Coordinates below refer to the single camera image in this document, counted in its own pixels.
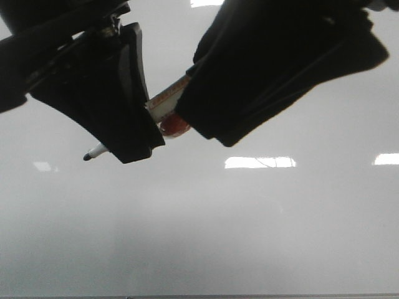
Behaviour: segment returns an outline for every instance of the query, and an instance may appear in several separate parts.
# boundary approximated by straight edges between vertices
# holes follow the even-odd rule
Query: white surface
[[[180,78],[217,7],[137,0],[150,95]],[[83,162],[96,141],[29,100],[0,115],[0,296],[399,292],[399,15],[391,59],[316,88],[234,148],[194,131],[152,159]],[[225,169],[230,157],[291,168]]]
[[[210,6],[210,5],[222,5],[224,0],[191,0],[191,7],[201,7],[201,6]]]

